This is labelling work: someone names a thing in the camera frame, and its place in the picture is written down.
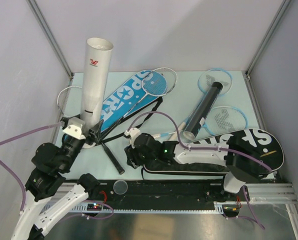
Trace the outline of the black shuttlecock tube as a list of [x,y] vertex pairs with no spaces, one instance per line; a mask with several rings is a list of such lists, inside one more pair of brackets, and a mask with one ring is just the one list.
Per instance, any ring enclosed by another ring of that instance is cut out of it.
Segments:
[[182,132],[187,140],[193,141],[196,138],[222,89],[223,85],[218,81],[211,84],[203,99],[188,118],[188,122]]

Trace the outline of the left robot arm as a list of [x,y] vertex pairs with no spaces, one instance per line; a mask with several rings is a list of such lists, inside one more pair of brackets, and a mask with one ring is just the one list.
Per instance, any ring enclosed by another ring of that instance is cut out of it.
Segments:
[[63,118],[59,123],[0,141],[0,146],[60,125],[69,139],[65,140],[61,147],[47,142],[37,148],[32,158],[35,168],[26,183],[22,183],[15,172],[0,160],[0,165],[17,181],[22,196],[19,214],[2,224],[0,240],[42,240],[73,207],[99,196],[100,182],[92,174],[85,173],[65,196],[49,209],[43,210],[64,183],[65,177],[62,175],[70,171],[86,140],[90,138],[83,120],[76,117]]

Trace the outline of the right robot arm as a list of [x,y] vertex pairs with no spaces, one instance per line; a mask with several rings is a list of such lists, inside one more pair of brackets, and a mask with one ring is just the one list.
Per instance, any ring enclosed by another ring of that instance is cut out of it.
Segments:
[[148,133],[132,128],[124,133],[127,164],[144,167],[153,174],[223,176],[221,197],[227,201],[238,195],[246,183],[258,182],[273,167],[261,158],[256,146],[230,134],[222,142],[160,142]]

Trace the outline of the clear round tube cap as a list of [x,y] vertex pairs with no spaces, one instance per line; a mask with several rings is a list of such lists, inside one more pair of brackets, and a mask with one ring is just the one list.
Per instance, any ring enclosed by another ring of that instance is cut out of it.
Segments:
[[124,195],[128,191],[128,183],[125,180],[117,180],[113,184],[113,191],[117,195]]

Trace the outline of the white shuttlecock tube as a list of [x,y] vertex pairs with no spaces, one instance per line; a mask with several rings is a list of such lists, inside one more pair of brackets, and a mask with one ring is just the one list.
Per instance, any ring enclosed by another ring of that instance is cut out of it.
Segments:
[[80,119],[84,121],[83,135],[101,119],[105,88],[114,45],[103,38],[86,40],[82,81]]

